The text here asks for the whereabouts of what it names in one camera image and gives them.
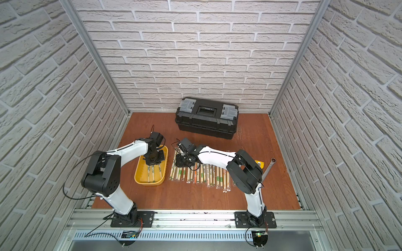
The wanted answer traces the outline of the twelfth chopsticks pair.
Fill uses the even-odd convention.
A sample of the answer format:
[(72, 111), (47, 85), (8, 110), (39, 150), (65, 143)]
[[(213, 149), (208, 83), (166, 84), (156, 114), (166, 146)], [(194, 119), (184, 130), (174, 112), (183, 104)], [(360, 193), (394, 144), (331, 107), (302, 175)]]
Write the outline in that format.
[(186, 181), (186, 171), (187, 171), (187, 168), (183, 168), (183, 169), (182, 169), (182, 173), (183, 173), (183, 175), (182, 175), (182, 181)]

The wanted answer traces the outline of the eleventh chopsticks pair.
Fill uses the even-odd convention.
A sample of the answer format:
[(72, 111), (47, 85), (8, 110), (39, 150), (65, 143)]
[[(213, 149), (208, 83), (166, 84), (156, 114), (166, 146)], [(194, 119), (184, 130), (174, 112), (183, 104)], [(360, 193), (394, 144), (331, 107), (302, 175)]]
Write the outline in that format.
[(188, 168), (187, 170), (187, 176), (186, 176), (186, 182), (189, 184), (192, 181), (192, 170)]

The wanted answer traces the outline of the thirteenth chopsticks pair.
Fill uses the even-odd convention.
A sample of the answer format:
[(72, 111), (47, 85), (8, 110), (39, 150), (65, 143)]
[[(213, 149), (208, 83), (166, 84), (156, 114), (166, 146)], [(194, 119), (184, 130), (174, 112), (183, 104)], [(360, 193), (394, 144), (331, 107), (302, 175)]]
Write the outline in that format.
[(182, 178), (182, 169), (183, 168), (180, 168), (180, 167), (177, 168), (177, 174), (176, 174), (176, 180), (177, 181), (180, 181), (181, 178)]

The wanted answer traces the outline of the yellow plastic storage box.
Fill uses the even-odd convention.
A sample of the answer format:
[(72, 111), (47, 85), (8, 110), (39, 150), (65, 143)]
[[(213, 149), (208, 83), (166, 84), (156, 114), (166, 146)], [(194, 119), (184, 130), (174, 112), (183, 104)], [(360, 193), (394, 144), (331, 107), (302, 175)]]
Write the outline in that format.
[(166, 165), (169, 151), (166, 146), (164, 146), (162, 150), (164, 160), (160, 164), (153, 166), (148, 166), (144, 156), (140, 156), (135, 172), (135, 182), (137, 184), (143, 186), (158, 186), (164, 182), (166, 178)]

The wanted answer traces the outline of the fourteenth chopsticks pair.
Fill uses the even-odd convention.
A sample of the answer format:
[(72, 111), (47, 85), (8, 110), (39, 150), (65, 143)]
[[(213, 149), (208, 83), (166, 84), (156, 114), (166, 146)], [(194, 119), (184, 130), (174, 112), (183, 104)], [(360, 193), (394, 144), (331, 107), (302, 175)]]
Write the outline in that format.
[(172, 161), (172, 166), (171, 166), (171, 171), (170, 171), (170, 176), (169, 176), (169, 179), (171, 180), (171, 181), (173, 181), (174, 180), (174, 177), (175, 177), (175, 170), (176, 170), (176, 167), (175, 167), (175, 160), (176, 160), (176, 151), (174, 151), (173, 152), (173, 161)]

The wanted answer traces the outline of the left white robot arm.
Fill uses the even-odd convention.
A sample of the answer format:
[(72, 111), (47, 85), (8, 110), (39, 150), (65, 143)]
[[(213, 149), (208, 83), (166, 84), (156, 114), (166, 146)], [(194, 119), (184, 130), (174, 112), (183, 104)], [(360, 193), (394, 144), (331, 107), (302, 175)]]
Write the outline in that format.
[(136, 223), (136, 205), (120, 186), (121, 168), (141, 156), (147, 164), (160, 164), (164, 160), (162, 141), (162, 137), (140, 138), (115, 150), (96, 151), (90, 158), (81, 185), (104, 199), (114, 209), (115, 217)]

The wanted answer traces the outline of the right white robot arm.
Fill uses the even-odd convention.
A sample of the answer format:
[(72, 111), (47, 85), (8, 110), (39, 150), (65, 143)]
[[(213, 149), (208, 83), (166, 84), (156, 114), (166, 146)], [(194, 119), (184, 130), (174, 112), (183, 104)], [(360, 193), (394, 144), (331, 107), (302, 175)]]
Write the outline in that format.
[(224, 152), (206, 145), (178, 143), (177, 167), (190, 167), (195, 163), (213, 165), (228, 171), (236, 186), (245, 194), (250, 220), (261, 225), (266, 206), (263, 202), (263, 170), (244, 150)]

